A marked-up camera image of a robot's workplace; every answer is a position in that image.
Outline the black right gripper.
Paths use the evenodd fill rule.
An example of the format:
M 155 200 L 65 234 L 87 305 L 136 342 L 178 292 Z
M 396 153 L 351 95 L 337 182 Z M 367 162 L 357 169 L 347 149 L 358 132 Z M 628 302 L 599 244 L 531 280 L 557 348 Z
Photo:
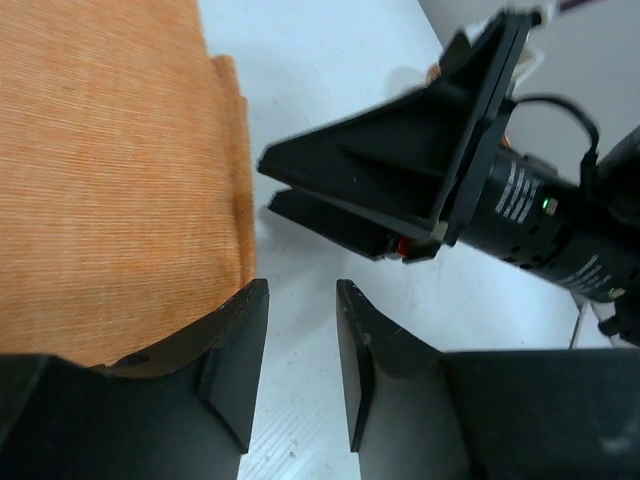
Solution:
M 514 96 L 514 74 L 543 9 L 501 9 L 474 38 L 459 31 L 439 78 L 393 101 L 269 146 L 261 174 L 405 235 L 434 228 L 602 303 L 639 298 L 639 135 L 599 152 L 594 120 L 556 94 Z M 585 132 L 579 180 L 504 145 L 515 110 L 544 104 Z

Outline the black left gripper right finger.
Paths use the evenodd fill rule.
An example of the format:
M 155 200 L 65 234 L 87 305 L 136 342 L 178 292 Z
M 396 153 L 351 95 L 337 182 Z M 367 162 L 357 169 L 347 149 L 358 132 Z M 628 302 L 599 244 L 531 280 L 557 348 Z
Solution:
M 365 479 L 635 479 L 635 349 L 441 352 L 336 285 L 350 448 Z

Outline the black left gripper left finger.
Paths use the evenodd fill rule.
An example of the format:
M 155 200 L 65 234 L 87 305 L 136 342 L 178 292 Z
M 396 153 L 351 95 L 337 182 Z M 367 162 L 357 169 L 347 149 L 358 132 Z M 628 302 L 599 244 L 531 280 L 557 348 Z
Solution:
M 263 279 L 110 366 L 1 358 L 5 479 L 234 479 L 248 451 L 269 309 Z

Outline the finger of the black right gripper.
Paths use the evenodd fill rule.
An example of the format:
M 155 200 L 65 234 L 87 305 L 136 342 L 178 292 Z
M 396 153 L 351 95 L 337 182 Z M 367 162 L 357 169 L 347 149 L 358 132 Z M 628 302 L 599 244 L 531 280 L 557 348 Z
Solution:
M 400 259 L 413 263 L 433 259 L 440 243 L 420 243 L 304 192 L 277 192 L 268 209 L 369 260 Z

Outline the orange cloth placemat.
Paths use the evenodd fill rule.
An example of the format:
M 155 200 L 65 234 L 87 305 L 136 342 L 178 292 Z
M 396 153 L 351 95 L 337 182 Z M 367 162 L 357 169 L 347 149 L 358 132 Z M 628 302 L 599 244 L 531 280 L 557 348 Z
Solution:
M 247 101 L 194 1 L 1 5 L 1 350 L 109 364 L 255 275 Z

